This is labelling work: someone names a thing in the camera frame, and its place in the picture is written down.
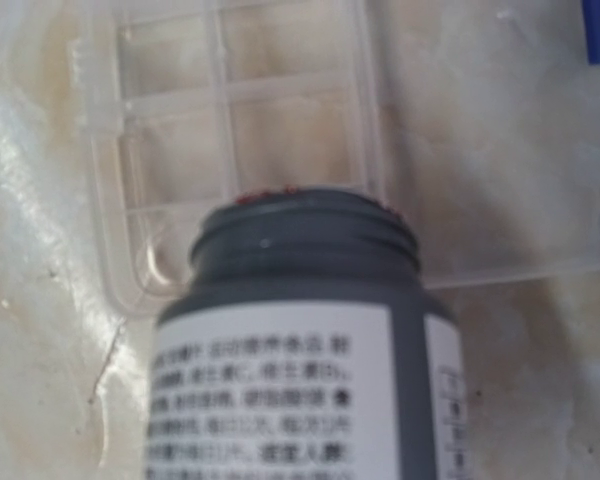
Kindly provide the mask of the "orange pill bottle grey cap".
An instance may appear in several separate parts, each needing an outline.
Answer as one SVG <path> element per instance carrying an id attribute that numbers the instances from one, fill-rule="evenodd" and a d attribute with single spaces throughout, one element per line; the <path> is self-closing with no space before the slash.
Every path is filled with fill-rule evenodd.
<path id="1" fill-rule="evenodd" d="M 203 222 L 159 317 L 148 479 L 468 479 L 460 333 L 401 217 L 332 189 Z"/>

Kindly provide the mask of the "clear plastic pill organizer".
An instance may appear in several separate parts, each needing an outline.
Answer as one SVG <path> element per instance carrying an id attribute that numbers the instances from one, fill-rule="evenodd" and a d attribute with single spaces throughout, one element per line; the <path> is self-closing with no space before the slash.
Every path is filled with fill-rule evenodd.
<path id="1" fill-rule="evenodd" d="M 147 317 L 202 220 L 332 187 L 395 208 L 423 279 L 600 271 L 600 1 L 76 1 L 103 289 Z"/>

